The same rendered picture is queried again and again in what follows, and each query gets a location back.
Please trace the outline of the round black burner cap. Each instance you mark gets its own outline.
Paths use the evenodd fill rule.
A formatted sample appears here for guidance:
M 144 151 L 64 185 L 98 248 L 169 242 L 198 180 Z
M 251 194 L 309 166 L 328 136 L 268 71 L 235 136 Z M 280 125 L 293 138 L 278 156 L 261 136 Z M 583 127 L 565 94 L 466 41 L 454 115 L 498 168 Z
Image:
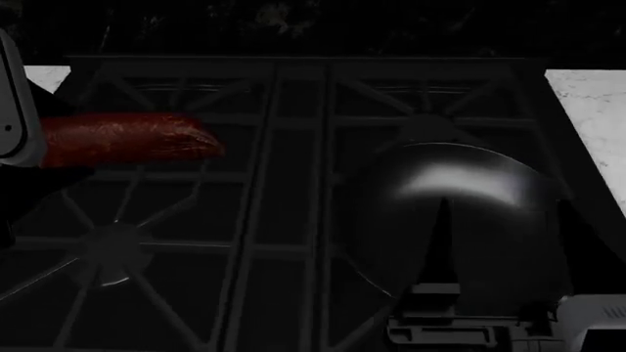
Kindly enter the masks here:
M 97 286 L 116 286 L 130 279 L 126 269 L 143 272 L 154 255 L 142 248 L 152 238 L 135 225 L 114 222 L 90 231 L 82 242 L 80 259 L 85 264 L 75 275 L 82 283 L 95 269 Z

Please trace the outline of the red salami sausage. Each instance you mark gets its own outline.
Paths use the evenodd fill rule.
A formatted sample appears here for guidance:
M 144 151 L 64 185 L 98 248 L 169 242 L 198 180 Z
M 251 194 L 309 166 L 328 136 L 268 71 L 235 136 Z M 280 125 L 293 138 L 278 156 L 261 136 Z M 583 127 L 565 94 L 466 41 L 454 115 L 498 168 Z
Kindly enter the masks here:
M 43 168 L 199 160 L 225 147 L 198 119 L 183 113 L 81 113 L 41 119 Z

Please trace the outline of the black cast iron stove grate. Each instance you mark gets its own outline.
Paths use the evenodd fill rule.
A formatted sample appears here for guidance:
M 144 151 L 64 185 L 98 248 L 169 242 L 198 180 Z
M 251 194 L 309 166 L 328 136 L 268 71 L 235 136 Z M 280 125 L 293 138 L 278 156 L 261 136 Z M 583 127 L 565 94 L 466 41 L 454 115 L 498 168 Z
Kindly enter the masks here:
M 441 63 L 338 66 L 332 79 L 328 148 L 323 352 L 391 352 L 385 343 L 398 296 L 357 269 L 340 238 L 346 184 L 391 143 L 410 116 L 442 116 L 501 154 L 551 178 L 572 291 L 626 294 L 626 219 L 540 64 Z
M 0 352 L 236 352 L 248 238 L 263 195 L 279 90 L 268 64 L 73 66 L 57 90 L 80 110 L 188 112 L 225 157 L 102 166 L 52 193 L 19 222 L 4 257 Z M 130 279 L 82 283 L 80 252 L 94 228 L 135 225 L 154 257 Z

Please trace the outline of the black frying pan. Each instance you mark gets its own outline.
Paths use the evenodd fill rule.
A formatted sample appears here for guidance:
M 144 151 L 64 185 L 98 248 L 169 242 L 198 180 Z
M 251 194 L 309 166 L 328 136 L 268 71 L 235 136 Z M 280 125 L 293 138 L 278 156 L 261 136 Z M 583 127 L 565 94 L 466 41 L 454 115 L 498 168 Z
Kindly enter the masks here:
M 410 116 L 398 136 L 349 179 L 339 233 L 348 256 L 392 296 L 414 283 L 416 230 L 441 198 L 557 210 L 559 184 L 430 113 Z

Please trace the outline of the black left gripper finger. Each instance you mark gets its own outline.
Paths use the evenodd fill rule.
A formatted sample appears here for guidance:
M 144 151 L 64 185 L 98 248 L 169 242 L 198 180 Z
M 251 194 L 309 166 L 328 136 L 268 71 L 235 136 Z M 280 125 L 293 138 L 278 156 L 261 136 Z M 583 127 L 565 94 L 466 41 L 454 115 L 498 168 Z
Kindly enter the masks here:
M 0 249 L 15 245 L 12 225 L 39 201 L 83 181 L 95 170 L 86 166 L 56 168 L 0 165 Z
M 75 107 L 48 92 L 33 81 L 27 81 L 38 116 L 43 118 L 72 116 Z

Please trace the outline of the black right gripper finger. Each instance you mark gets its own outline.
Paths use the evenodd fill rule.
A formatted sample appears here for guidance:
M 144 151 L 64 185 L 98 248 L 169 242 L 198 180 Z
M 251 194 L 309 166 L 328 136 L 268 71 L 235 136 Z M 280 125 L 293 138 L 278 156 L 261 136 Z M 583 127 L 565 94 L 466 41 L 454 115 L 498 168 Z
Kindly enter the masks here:
M 415 285 L 457 284 L 454 266 L 451 201 L 441 198 L 428 215 L 421 214 L 416 230 Z
M 465 316 L 516 316 L 572 291 L 553 204 L 453 201 L 452 257 Z

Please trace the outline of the black gas stove cooktop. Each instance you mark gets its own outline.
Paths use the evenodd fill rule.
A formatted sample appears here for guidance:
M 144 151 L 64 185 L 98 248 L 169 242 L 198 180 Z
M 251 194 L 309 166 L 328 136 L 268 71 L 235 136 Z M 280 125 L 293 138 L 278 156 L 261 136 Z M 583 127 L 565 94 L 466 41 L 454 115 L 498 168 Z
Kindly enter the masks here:
M 271 124 L 257 224 L 248 238 L 246 287 L 234 336 L 236 352 L 323 352 L 327 187 L 333 178 L 328 148 L 332 79 L 338 66 L 441 63 L 505 64 L 527 60 L 327 58 L 82 57 L 74 66 L 187 63 L 268 64 L 279 90 Z

